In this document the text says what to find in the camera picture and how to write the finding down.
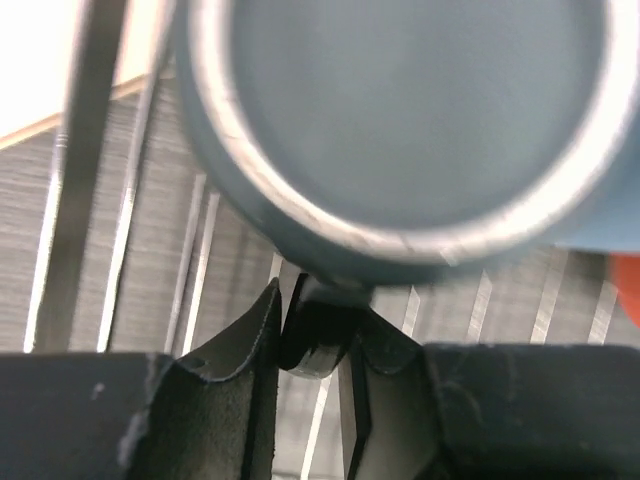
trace metal rod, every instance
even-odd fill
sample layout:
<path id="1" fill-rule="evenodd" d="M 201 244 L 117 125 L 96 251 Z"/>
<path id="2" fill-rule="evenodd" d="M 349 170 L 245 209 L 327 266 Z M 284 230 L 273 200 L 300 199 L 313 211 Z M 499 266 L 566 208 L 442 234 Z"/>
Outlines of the metal rod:
<path id="1" fill-rule="evenodd" d="M 476 293 L 476 300 L 471 310 L 471 319 L 467 329 L 467 343 L 478 343 L 480 341 L 480 334 L 482 333 L 484 318 L 487 315 L 487 308 L 489 308 L 492 290 L 493 284 L 489 279 L 489 275 L 483 271 L 478 285 L 478 293 Z"/>
<path id="2" fill-rule="evenodd" d="M 338 480 L 339 478 L 341 477 L 311 475 L 309 476 L 308 480 Z M 298 475 L 297 473 L 294 474 L 294 473 L 288 473 L 288 472 L 276 472 L 274 470 L 271 475 L 271 480 L 300 480 L 300 475 Z"/>
<path id="3" fill-rule="evenodd" d="M 129 246 L 136 194 L 144 171 L 144 161 L 149 143 L 155 100 L 159 89 L 159 79 L 168 61 L 171 22 L 175 5 L 175 0 L 167 0 L 165 7 L 162 9 L 160 33 L 157 41 L 158 47 L 155 52 L 151 72 L 147 77 L 147 84 L 138 103 L 133 139 L 127 160 L 125 187 L 122 193 L 116 238 L 113 245 L 107 289 L 102 309 L 102 320 L 100 322 L 98 345 L 96 347 L 98 352 L 109 350 L 113 339 L 113 327 L 120 297 L 119 293 L 125 276 L 125 260 Z"/>
<path id="4" fill-rule="evenodd" d="M 593 323 L 591 324 L 587 343 L 595 345 L 604 344 L 607 339 L 607 332 L 609 331 L 609 324 L 613 317 L 617 299 L 618 290 L 611 282 L 605 280 L 602 283 L 602 290 L 600 290 L 600 297 L 596 305 L 596 313 L 593 316 Z"/>
<path id="5" fill-rule="evenodd" d="M 187 327 L 184 334 L 184 342 L 182 344 L 182 355 L 186 355 L 193 348 L 193 339 L 196 332 L 196 323 L 198 321 L 198 311 L 200 310 L 200 300 L 202 298 L 204 278 L 207 273 L 207 265 L 209 264 L 209 254 L 211 253 L 211 242 L 213 240 L 213 229 L 216 224 L 216 215 L 218 212 L 219 202 L 220 195 L 209 195 L 204 229 L 202 232 L 202 243 L 200 244 L 200 254 L 198 256 L 198 268 L 196 270 L 196 278 L 193 285 L 193 294 L 191 295 L 191 305 L 189 307 L 189 317 L 187 319 Z"/>
<path id="6" fill-rule="evenodd" d="M 407 300 L 407 310 L 405 311 L 404 321 L 402 322 L 402 333 L 408 337 L 413 337 L 413 331 L 416 328 L 416 322 L 418 320 L 420 301 L 420 295 L 416 288 L 411 287 L 411 290 L 409 290 L 409 299 Z"/>
<path id="7" fill-rule="evenodd" d="M 322 417 L 324 416 L 324 408 L 327 404 L 327 397 L 329 396 L 329 388 L 331 388 L 332 378 L 333 375 L 329 375 L 327 378 L 323 378 L 320 381 L 320 389 L 318 390 L 316 406 L 313 410 L 313 417 L 311 419 L 311 428 L 309 429 L 307 448 L 304 451 L 304 458 L 302 460 L 300 480 L 309 480 L 311 464 L 313 463 L 313 455 L 316 451 L 318 434 L 320 433 L 320 425 L 322 424 Z"/>
<path id="8" fill-rule="evenodd" d="M 542 287 L 540 305 L 536 314 L 536 321 L 531 332 L 531 343 L 544 343 L 547 340 L 551 317 L 556 308 L 560 285 L 564 277 L 564 269 L 567 264 L 568 253 L 564 250 L 555 250 L 551 256 L 551 264 L 547 272 L 547 278 Z"/>
<path id="9" fill-rule="evenodd" d="M 200 219 L 200 210 L 202 209 L 202 197 L 206 185 L 206 176 L 204 174 L 196 175 L 191 194 L 191 205 L 189 207 L 189 216 L 187 219 L 187 230 L 184 235 L 184 243 L 182 244 L 182 252 L 180 254 L 180 265 L 178 266 L 178 275 L 176 279 L 176 288 L 173 292 L 173 301 L 171 302 L 171 314 L 169 316 L 169 326 L 167 328 L 167 338 L 164 342 L 164 353 L 177 353 L 177 334 L 180 331 L 180 314 L 182 313 L 182 301 L 187 287 L 187 279 L 191 267 L 193 249 L 195 247 L 196 232 L 198 230 L 198 220 Z"/>
<path id="10" fill-rule="evenodd" d="M 85 0 L 38 244 L 23 351 L 69 347 L 127 0 Z"/>
<path id="11" fill-rule="evenodd" d="M 280 254 L 274 253 L 271 259 L 271 270 L 269 270 L 269 281 L 279 277 L 280 270 L 282 270 L 282 257 Z"/>

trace white wall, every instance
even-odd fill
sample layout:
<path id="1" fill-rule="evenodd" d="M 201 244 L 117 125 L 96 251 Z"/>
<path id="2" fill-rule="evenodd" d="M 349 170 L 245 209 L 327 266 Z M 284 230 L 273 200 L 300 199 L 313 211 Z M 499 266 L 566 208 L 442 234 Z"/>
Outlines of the white wall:
<path id="1" fill-rule="evenodd" d="M 162 4 L 129 1 L 116 84 L 147 71 Z M 0 0 L 0 139 L 61 111 L 81 5 Z"/>

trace orange object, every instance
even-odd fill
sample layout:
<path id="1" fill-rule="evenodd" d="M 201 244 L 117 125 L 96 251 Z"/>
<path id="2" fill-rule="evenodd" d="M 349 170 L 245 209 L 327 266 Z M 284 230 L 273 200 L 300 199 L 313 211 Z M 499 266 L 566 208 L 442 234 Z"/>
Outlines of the orange object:
<path id="1" fill-rule="evenodd" d="M 618 288 L 620 305 L 640 327 L 640 256 L 611 255 L 611 275 Z"/>

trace gray striped surface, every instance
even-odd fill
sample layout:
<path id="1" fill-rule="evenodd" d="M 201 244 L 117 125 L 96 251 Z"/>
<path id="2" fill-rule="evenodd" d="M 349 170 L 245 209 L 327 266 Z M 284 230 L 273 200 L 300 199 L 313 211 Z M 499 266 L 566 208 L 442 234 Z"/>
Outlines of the gray striped surface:
<path id="1" fill-rule="evenodd" d="M 111 259 L 126 155 L 137 95 L 114 102 L 94 202 L 73 350 L 94 350 Z M 0 350 L 22 348 L 38 237 L 49 177 L 53 133 L 0 152 Z M 116 323 L 116 350 L 162 350 L 198 169 L 185 141 L 164 80 Z M 200 238 L 202 226 L 199 227 Z M 200 243 L 194 249 L 197 257 Z M 243 312 L 278 270 L 269 242 L 248 228 L 220 199 L 206 268 L 194 343 L 197 346 Z M 283 262 L 280 279 L 288 299 L 298 270 Z M 185 299 L 193 291 L 189 274 Z M 552 248 L 495 272 L 435 287 L 379 292 L 375 306 L 419 341 L 591 342 L 640 345 L 634 327 L 615 303 L 602 257 Z M 178 332 L 182 340 L 184 332 Z M 326 403 L 318 392 L 330 385 Z M 340 478 L 342 459 L 337 382 L 283 374 L 278 402 L 274 469 L 282 478 Z M 322 411 L 311 435 L 314 410 Z M 315 444 L 314 454 L 305 451 Z"/>

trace black plastic part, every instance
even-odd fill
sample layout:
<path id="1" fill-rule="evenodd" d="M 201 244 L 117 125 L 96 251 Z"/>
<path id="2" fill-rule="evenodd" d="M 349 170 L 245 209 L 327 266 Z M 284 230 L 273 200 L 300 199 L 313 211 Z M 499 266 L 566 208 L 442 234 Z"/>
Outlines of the black plastic part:
<path id="1" fill-rule="evenodd" d="M 339 367 L 345 478 L 640 478 L 638 372 L 630 347 L 420 347 L 370 312 Z"/>
<path id="2" fill-rule="evenodd" d="M 304 378 L 333 372 L 367 314 L 370 291 L 345 291 L 298 276 L 282 330 L 280 368 Z"/>
<path id="3" fill-rule="evenodd" d="M 0 357 L 0 478 L 270 480 L 277 281 L 181 360 Z"/>

